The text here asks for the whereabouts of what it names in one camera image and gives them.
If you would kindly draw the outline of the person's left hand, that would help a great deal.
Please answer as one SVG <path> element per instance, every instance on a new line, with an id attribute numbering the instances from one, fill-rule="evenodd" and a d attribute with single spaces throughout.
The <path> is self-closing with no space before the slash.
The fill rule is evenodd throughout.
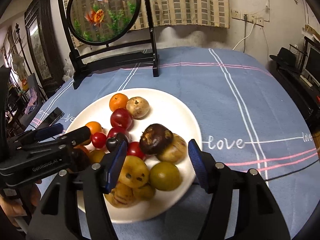
<path id="1" fill-rule="evenodd" d="M 31 193 L 29 193 L 29 202 L 35 207 L 38 206 L 41 199 L 41 192 L 38 187 L 38 185 L 40 184 L 42 184 L 42 180 L 38 180 L 35 183 L 33 183 Z M 16 200 L 5 197 L 4 193 L 1 191 L 1 207 L 4 213 L 7 215 L 8 219 L 13 224 L 13 226 L 19 229 L 20 226 L 16 222 L 15 218 L 26 215 L 26 212 L 22 207 L 22 204 Z"/>

